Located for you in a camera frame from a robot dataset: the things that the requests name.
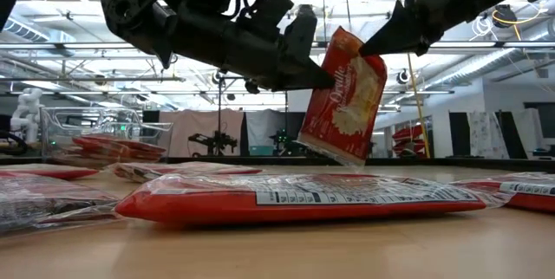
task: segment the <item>wooden table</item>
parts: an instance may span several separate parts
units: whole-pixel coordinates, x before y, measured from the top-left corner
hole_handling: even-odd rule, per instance
[[[365,172],[440,181],[504,173],[414,166]],[[136,186],[106,176],[79,182],[120,196]],[[129,220],[0,239],[0,270],[2,278],[549,278],[553,232],[555,216],[506,208],[233,230]]]

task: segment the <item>ceiling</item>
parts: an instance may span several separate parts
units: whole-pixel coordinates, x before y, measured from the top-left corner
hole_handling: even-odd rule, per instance
[[[363,40],[369,39],[381,26],[387,22],[386,14],[390,12],[395,4],[395,0],[292,0],[295,4],[309,3],[315,8],[318,15],[318,27],[316,39],[323,40],[324,36],[328,39],[332,32],[339,26],[350,30]],[[507,0],[506,3],[511,4],[514,10],[519,10],[519,18],[527,18],[537,13],[537,6],[530,7],[526,0]],[[104,22],[101,4],[99,0],[19,0],[13,10],[13,15],[25,20],[27,23],[41,31],[49,31],[52,29],[60,30],[67,33],[76,42],[120,42],[121,40],[110,33]],[[284,18],[279,27],[284,28],[291,22],[290,19]],[[514,37],[511,29],[492,29],[492,32],[499,39]],[[0,38],[4,42],[13,42],[14,38],[6,33],[2,33]],[[481,36],[477,30],[476,23],[463,23],[449,30],[443,37],[442,41],[483,41],[491,38],[491,33]],[[37,52],[17,52],[21,57],[34,61],[46,68],[62,72],[62,61],[57,58],[60,56],[52,56],[49,60],[33,60],[33,56],[48,56],[44,53]],[[133,55],[134,59],[112,59],[87,60],[86,57],[92,55]],[[140,53],[137,51],[106,51],[99,53],[98,51],[80,51],[76,53],[79,59],[66,59],[65,68],[75,68],[72,76],[92,76],[105,75],[113,77],[155,77],[160,76],[162,72],[161,65],[152,59],[140,59]],[[440,73],[447,66],[457,62],[464,55],[423,55],[417,57],[411,55],[411,62],[416,74],[425,81]],[[323,54],[319,52],[313,53],[311,57],[315,62],[323,60]],[[384,60],[388,65],[390,73],[386,89],[400,89],[395,81],[398,72],[408,68],[408,58],[406,55],[385,55]],[[170,69],[164,72],[164,75],[179,77],[181,81],[164,81],[162,83],[155,81],[135,81],[119,83],[115,86],[113,83],[107,87],[98,87],[99,90],[114,90],[122,88],[136,88],[156,91],[215,91],[215,86],[211,79],[216,69],[204,63],[196,62],[187,58],[179,58]],[[235,101],[228,101],[224,98],[224,104],[229,107],[243,109],[260,109],[260,108],[283,108],[285,98],[283,94],[261,94],[256,98],[245,94],[242,81],[236,81],[228,88],[229,92],[237,92]],[[215,100],[216,95],[208,96],[208,100]],[[196,108],[196,109],[215,109],[216,106],[211,104],[206,97],[203,98],[198,94],[172,94],[167,98],[177,107]]]

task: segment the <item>plastic container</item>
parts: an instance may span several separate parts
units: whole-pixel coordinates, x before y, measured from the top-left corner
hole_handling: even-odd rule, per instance
[[[167,158],[173,123],[140,123],[126,108],[44,107],[44,162],[101,168],[118,162]]]

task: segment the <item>plastic wrapper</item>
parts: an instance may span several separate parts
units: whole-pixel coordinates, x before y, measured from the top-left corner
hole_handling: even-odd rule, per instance
[[[115,210],[167,224],[246,224],[480,210],[511,193],[369,175],[178,175],[143,184]]]
[[[49,165],[49,164],[26,164],[26,165],[2,165],[0,172],[22,172],[25,174],[35,174],[60,179],[75,179],[94,175],[98,170],[86,167],[76,167],[68,165]]]
[[[515,195],[507,206],[555,213],[555,174],[522,172],[492,178],[468,179],[454,184],[513,192]]]
[[[330,89],[315,89],[298,141],[344,165],[364,165],[383,89],[385,64],[361,57],[362,41],[342,28],[331,38],[322,68],[334,76]]]
[[[42,108],[45,161],[102,168],[113,163],[158,162],[167,157],[172,123],[140,123],[117,108]]]
[[[209,162],[186,162],[181,164],[153,164],[153,163],[116,163],[108,170],[121,178],[131,179],[138,183],[145,183],[164,174],[256,174],[262,170],[242,165],[225,165]]]
[[[114,220],[117,201],[58,178],[0,172],[0,235]]]

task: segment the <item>snack bag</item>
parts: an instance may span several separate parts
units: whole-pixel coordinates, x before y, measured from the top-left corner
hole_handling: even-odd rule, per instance
[[[364,165],[383,89],[385,64],[377,55],[361,57],[362,41],[337,29],[322,68],[334,76],[330,89],[315,89],[298,141],[345,165]]]
[[[474,178],[454,184],[493,187],[516,195],[507,206],[555,213],[555,174],[523,172],[492,178]]]
[[[118,198],[84,185],[22,172],[0,172],[0,236],[117,219]]]
[[[262,170],[242,165],[210,162],[185,162],[180,164],[115,163],[108,167],[116,176],[138,183],[146,183],[164,174],[256,174]]]
[[[473,211],[502,206],[512,195],[355,174],[166,174],[115,211],[166,224],[253,224]]]
[[[86,167],[49,164],[3,165],[0,172],[25,173],[60,179],[75,179],[95,175],[98,170]]]

